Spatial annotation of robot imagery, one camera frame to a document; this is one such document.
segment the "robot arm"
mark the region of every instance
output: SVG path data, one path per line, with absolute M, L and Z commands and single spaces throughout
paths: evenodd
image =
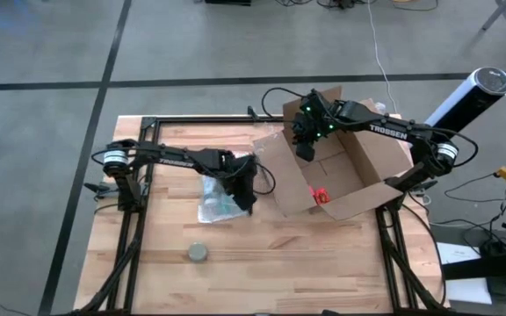
M 300 109 L 293 120 L 294 144 L 296 155 L 308 162 L 314 159 L 314 143 L 337 130 L 369 131 L 411 143 L 415 166 L 401 177 L 387 180 L 402 192 L 429 178 L 448 174 L 458 154 L 449 137 L 445 137 L 446 142 L 433 141 L 437 131 L 430 126 L 378 114 L 354 101 L 331 103 L 316 90 L 302 99 Z
M 157 145 L 150 141 L 114 141 L 107 145 L 103 171 L 113 177 L 119 187 L 119 209 L 137 211 L 140 207 L 140 185 L 130 175 L 149 163 L 195 169 L 199 174 L 220 181 L 235 203 L 247 211 L 257 201 L 253 194 L 253 178 L 257 173 L 254 155 L 235 158 L 231 151 L 205 148 L 199 151 Z

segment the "table leg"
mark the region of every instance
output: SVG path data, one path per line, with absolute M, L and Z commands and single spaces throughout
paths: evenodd
M 501 14 L 506 10 L 506 1 L 503 2 L 493 14 L 491 14 L 491 17 L 488 18 L 488 20 L 485 22 L 485 24 L 481 27 L 481 30 L 487 31 L 489 27 L 501 16 Z

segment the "open cardboard box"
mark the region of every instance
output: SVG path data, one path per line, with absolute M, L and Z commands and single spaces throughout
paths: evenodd
M 322 94 L 329 101 L 341 99 L 341 87 Z M 361 103 L 375 111 L 372 100 Z M 299 99 L 284 104 L 284 120 L 293 120 L 298 111 Z M 287 123 L 282 132 L 254 141 L 260 162 L 275 176 L 277 186 L 272 194 L 284 214 L 318 206 L 310 186 L 328 192 L 330 202 L 318 207 L 334 219 L 375 209 L 401 195 L 383 180 L 412 167 L 400 142 L 376 133 L 336 131 L 314 144 L 312 162 L 298 158 L 292 142 L 293 131 Z

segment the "concrete floor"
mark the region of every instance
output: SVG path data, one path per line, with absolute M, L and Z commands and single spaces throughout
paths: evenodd
M 368 11 L 328 11 L 315 2 L 284 8 L 272 0 L 252 7 L 191 0 L 134 0 L 112 72 L 113 81 L 253 76 L 376 75 Z M 422 5 L 432 3 L 422 0 Z M 101 80 L 123 0 L 0 1 L 0 83 Z M 372 5 L 380 59 L 388 74 L 465 73 L 482 66 L 506 70 L 506 22 L 478 30 L 496 8 L 486 0 L 440 0 L 437 10 Z M 385 84 L 281 84 L 306 92 L 343 86 L 349 99 L 391 104 Z M 459 80 L 396 81 L 401 114 L 424 120 Z M 123 114 L 244 113 L 260 110 L 273 84 L 125 88 L 107 91 L 94 148 L 110 141 Z M 69 191 L 97 89 L 0 90 L 0 304 L 35 314 L 47 280 Z M 290 97 L 270 97 L 269 110 Z M 431 221 L 489 219 L 497 204 L 450 200 L 445 189 L 506 164 L 506 98 L 463 131 L 478 157 L 430 190 Z M 102 172 L 90 163 L 86 181 Z M 500 197 L 502 181 L 486 180 L 461 196 Z M 53 312 L 71 309 L 95 205 L 83 192 Z M 463 306 L 493 312 L 485 306 Z M 0 309 L 0 315 L 9 315 Z

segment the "black metal frame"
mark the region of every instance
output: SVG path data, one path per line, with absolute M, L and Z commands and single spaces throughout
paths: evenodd
M 152 141 L 159 141 L 160 128 L 163 124 L 173 123 L 210 123 L 210 124 L 224 124 L 224 123 L 282 123 L 282 116 L 275 116 L 274 118 L 258 117 L 255 116 L 168 116 L 168 117 L 144 117 L 141 120 L 141 128 L 139 141 L 145 140 L 148 133 L 152 133 Z M 136 283 L 136 277 L 138 272 L 138 263 L 140 259 L 141 250 L 141 237 L 145 228 L 146 213 L 148 208 L 149 199 L 149 188 L 153 181 L 153 170 L 154 164 L 149 164 L 146 168 L 145 173 L 145 185 L 148 188 L 143 192 L 142 208 L 138 210 L 138 222 L 134 233 L 133 241 L 127 248 L 128 231 L 130 227 L 130 221 L 132 212 L 125 212 L 121 230 L 119 234 L 119 243 L 117 248 L 117 254 L 115 259 L 115 268 L 113 269 L 109 279 L 113 279 L 112 286 L 106 288 L 105 295 L 108 297 L 106 309 L 99 311 L 98 308 L 102 305 L 104 299 L 100 301 L 100 304 L 93 305 L 90 309 L 82 309 L 78 312 L 79 315 L 131 315 L 132 304 L 134 302 L 134 288 Z M 382 248 L 383 260 L 386 270 L 387 286 L 390 294 L 391 304 L 393 307 L 393 313 L 383 313 L 383 315 L 474 315 L 461 312 L 453 312 L 443 308 L 434 298 L 427 292 L 426 288 L 419 281 L 418 277 L 411 270 L 408 263 L 408 254 L 405 247 L 405 240 L 403 238 L 403 231 L 401 228 L 401 221 L 398 211 L 401 209 L 401 203 L 404 199 L 399 197 L 385 205 L 382 205 L 376 210 L 376 220 L 379 229 L 379 239 Z M 385 213 L 388 212 L 391 217 L 391 226 L 387 226 Z M 389 235 L 388 228 L 393 228 L 394 241 Z M 131 262 L 127 285 L 126 285 L 126 296 L 122 308 L 117 307 L 117 296 L 119 290 L 119 277 L 122 274 L 124 268 L 127 266 L 128 261 Z M 398 284 L 395 278 L 394 262 L 400 268 L 402 272 L 402 279 L 406 292 L 408 293 L 408 307 L 402 307 L 400 301 Z M 416 297 L 422 300 L 423 304 L 427 308 L 419 309 Z

